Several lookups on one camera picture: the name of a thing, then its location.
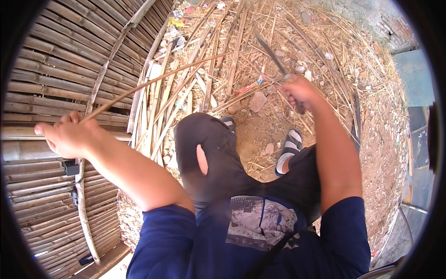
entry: concrete wall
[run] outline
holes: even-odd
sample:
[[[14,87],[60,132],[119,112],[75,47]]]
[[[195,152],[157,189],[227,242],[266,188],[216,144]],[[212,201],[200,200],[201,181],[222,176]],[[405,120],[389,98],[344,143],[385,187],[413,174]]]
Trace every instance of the concrete wall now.
[[[399,8],[391,0],[309,0],[339,13],[367,30],[392,54],[418,49],[418,42]]]

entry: foot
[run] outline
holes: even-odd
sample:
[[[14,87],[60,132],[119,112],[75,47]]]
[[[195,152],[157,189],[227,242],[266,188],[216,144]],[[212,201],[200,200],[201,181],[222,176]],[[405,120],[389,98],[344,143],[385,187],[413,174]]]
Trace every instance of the foot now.
[[[220,119],[230,130],[235,133],[235,120],[232,116],[225,116]]]
[[[288,131],[283,144],[282,152],[276,162],[276,168],[274,173],[277,176],[282,176],[288,172],[288,162],[290,159],[302,150],[302,135],[301,133],[292,128]]]

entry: navy blue t-shirt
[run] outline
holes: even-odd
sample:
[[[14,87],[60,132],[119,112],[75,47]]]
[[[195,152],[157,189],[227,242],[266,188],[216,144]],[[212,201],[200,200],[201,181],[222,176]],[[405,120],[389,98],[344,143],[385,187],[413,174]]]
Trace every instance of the navy blue t-shirt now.
[[[295,232],[262,278],[357,278],[368,272],[364,201],[346,198],[323,215],[321,236],[302,213],[273,197],[235,196],[196,217],[169,205],[144,212],[127,278],[242,278]]]

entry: black pants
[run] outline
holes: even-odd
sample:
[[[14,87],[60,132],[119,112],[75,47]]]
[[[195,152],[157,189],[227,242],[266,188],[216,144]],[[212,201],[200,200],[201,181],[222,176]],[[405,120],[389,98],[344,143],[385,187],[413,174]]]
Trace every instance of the black pants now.
[[[197,145],[206,155],[208,172],[197,161]],[[249,176],[235,150],[235,134],[219,119],[204,113],[183,118],[175,127],[178,169],[191,196],[195,213],[209,203],[237,195],[274,196],[293,204],[310,225],[321,216],[321,189],[316,167],[316,146],[304,148],[289,161],[289,172],[261,183]]]

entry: hand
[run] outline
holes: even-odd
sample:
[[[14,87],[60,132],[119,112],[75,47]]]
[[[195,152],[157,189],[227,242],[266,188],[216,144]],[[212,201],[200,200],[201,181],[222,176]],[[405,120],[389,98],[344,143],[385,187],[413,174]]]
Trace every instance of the hand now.
[[[78,124],[80,120],[78,112],[71,112],[54,125],[36,124],[34,132],[44,136],[50,149],[63,158],[86,158],[88,150],[96,144],[94,135],[102,128],[95,119],[82,125]]]
[[[296,101],[300,101],[306,110],[311,110],[313,102],[321,98],[317,88],[302,75],[293,75],[290,81],[284,82],[278,88],[290,104],[296,105]]]

